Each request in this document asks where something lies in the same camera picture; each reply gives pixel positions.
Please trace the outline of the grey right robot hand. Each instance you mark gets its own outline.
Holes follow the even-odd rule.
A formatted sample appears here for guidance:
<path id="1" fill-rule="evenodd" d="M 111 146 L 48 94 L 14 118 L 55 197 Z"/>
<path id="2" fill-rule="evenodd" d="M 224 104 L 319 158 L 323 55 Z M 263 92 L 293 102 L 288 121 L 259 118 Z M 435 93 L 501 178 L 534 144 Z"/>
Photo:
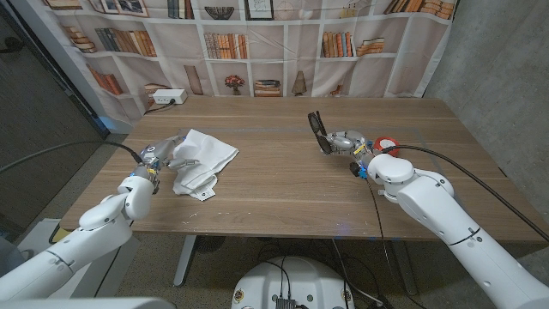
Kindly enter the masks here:
<path id="1" fill-rule="evenodd" d="M 327 135 L 317 133 L 317 141 L 326 155 L 348 155 L 360 166 L 368 167 L 379 154 L 368 140 L 355 130 L 332 132 Z"/>

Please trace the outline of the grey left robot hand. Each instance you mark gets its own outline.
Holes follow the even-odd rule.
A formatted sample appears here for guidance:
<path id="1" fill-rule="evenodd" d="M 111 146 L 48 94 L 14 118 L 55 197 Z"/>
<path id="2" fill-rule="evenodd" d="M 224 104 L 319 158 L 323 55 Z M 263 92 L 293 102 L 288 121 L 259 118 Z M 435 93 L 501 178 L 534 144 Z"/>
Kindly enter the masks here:
<path id="1" fill-rule="evenodd" d="M 158 172 L 167 167 L 176 171 L 182 167 L 192 166 L 199 163 L 196 159 L 176 158 L 172 155 L 173 150 L 184 138 L 172 136 L 159 142 L 149 144 L 139 154 L 142 163 L 139 163 L 130 176 L 138 176 L 153 182 Z"/>

